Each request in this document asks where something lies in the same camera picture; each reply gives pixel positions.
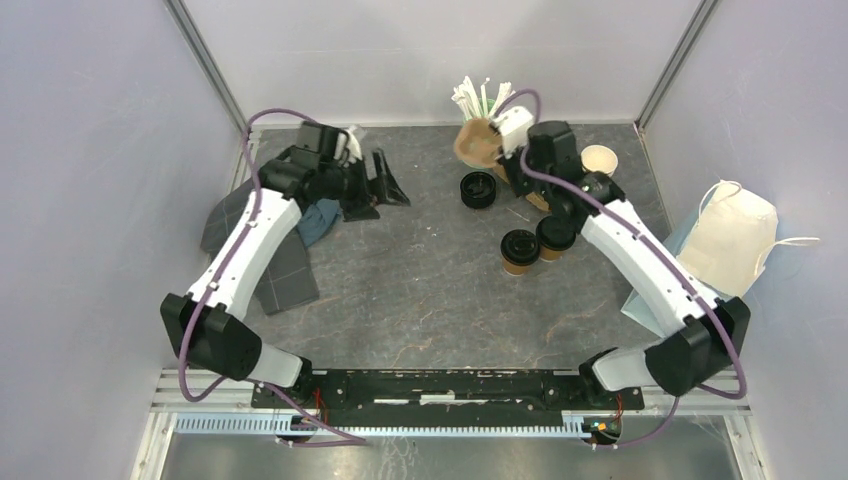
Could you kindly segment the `light blue paper bag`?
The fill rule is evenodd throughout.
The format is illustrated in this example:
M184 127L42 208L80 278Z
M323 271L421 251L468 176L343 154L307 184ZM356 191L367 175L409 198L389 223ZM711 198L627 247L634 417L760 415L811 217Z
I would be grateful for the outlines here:
M744 297L778 246L811 246L818 237L777 238L776 207L736 181L721 180L663 241L695 279L724 300Z

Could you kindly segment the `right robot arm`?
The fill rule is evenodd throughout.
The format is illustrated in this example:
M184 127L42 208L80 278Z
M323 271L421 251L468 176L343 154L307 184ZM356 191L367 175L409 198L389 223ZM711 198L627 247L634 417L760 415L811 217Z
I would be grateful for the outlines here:
M580 400L602 408L619 390L656 385L681 397L694 388L741 399L747 381L741 351L750 320L745 302L723 299L687 272L643 224L624 191L601 172L587 172L565 121L496 120L499 161L520 192L539 193L553 216L597 248L641 296L660 339L602 352L583 364Z

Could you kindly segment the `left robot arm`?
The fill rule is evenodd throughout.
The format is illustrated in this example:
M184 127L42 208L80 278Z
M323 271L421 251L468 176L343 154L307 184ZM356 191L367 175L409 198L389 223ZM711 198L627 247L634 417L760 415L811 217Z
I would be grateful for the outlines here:
M379 218L380 205L410 205L382 150L366 165L347 129L301 122L294 143L261 167L233 231L208 269L182 295L167 295L160 315L182 367L197 366L231 380L276 385L290 407L314 394L310 362L265 343L243 318L262 273L318 200L339 202L347 221Z

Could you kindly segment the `cardboard cup carrier tray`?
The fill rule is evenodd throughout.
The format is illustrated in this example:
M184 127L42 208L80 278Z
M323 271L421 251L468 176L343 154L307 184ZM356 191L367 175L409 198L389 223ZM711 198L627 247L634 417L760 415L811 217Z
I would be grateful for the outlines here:
M454 140L453 150L456 157L469 167L491 170L509 186L505 172L500 166L502 140L490 124L492 120L478 118L467 121ZM550 211L547 201L539 193L518 198L525 199L542 212Z

